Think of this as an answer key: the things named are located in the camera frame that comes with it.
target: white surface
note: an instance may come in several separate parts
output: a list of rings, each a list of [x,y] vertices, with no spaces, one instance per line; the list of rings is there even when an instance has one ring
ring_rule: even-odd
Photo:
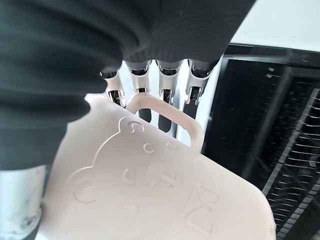
[[[232,43],[320,52],[319,0],[258,0]]]
[[[106,97],[86,99],[52,167],[42,238],[276,239],[255,186]]]
[[[0,240],[22,240],[38,225],[44,165],[0,171]]]
[[[183,127],[190,135],[190,148],[201,152],[205,134],[199,123],[175,107],[148,93],[137,93],[132,96],[126,109],[136,114],[140,109],[152,109],[167,119]]]

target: embossed design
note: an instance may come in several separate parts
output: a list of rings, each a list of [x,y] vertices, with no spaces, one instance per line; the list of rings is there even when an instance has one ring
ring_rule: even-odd
[[[127,126],[130,133],[145,131],[144,126],[138,121],[129,121]]]
[[[73,192],[73,198],[81,204],[91,204],[94,203],[96,200],[95,199],[84,199],[82,196],[82,193],[88,189],[88,188],[92,188],[94,185],[94,181],[93,180],[87,180],[84,182],[79,183]]]
[[[219,201],[219,194],[202,183],[197,186],[197,191],[201,200],[201,205],[185,217],[188,226],[207,236],[214,234],[214,204]]]
[[[83,224],[90,218],[107,216],[108,233],[117,236],[114,239],[145,239],[165,231],[184,211],[195,186],[195,166],[193,161],[185,161],[189,157],[187,151],[174,160],[168,158],[175,151],[166,147],[171,141],[154,142],[149,126],[135,116],[121,118],[118,128],[119,132],[100,146],[92,165],[70,176],[66,203],[71,206],[70,216],[81,217]],[[118,151],[124,139],[130,146],[126,151]],[[153,148],[155,152],[143,152],[144,144],[151,144],[152,147],[144,148],[149,152]],[[75,194],[68,191],[75,186]],[[84,205],[86,209],[82,211],[72,207],[75,199],[90,204]],[[104,226],[99,224],[97,231],[103,231]]]
[[[202,183],[198,184],[198,192],[204,204],[211,205],[219,201],[219,195]]]
[[[146,143],[145,145],[143,145],[143,150],[147,154],[152,154],[155,152],[155,147],[151,143]]]
[[[166,189],[172,190],[176,186],[176,182],[178,180],[178,172],[176,172],[174,176],[170,176],[166,174],[164,165],[157,162],[149,167],[147,180],[151,186],[156,186],[161,181],[163,181],[168,184]]]
[[[128,168],[123,172],[123,180],[127,184],[133,184],[136,180],[136,171],[132,168]]]
[[[213,216],[204,208],[198,208],[190,212],[186,218],[186,223],[203,235],[211,237],[214,234]]]
[[[172,149],[172,150],[177,150],[179,149],[178,145],[176,143],[173,143],[173,142],[168,142],[166,144],[166,146],[169,148],[169,149]]]

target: metal grille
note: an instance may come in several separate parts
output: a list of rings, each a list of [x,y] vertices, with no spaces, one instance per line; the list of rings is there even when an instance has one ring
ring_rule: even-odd
[[[290,114],[286,114],[286,117],[295,120]],[[286,128],[290,126],[288,123],[284,122]],[[291,132],[291,135],[282,152],[276,151],[269,155],[271,157],[269,159],[273,159],[269,161],[269,167],[272,166],[273,171],[262,190],[273,211],[278,239],[286,236],[320,190],[319,89],[314,88],[309,95],[294,129],[292,131],[286,129],[285,132]],[[286,136],[280,138],[282,142],[285,140]]]

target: white wall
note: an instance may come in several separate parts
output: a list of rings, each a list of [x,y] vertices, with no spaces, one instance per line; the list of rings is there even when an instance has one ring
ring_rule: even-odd
[[[258,0],[231,42],[320,52],[320,0]]]

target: robotic hand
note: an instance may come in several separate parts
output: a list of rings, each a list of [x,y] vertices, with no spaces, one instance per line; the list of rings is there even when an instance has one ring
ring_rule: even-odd
[[[117,77],[122,60],[143,63],[129,64],[137,93],[149,91],[151,60],[165,75],[172,69],[165,63],[192,59],[191,74],[205,80],[214,64],[194,60],[219,59],[254,2],[1,1],[0,239],[35,238],[46,212],[46,179],[67,124],[90,111],[84,97],[104,92],[108,82],[109,98],[126,105]],[[188,85],[186,108],[203,93],[198,80]],[[171,87],[160,92],[168,103]],[[150,120],[150,110],[140,113]]]

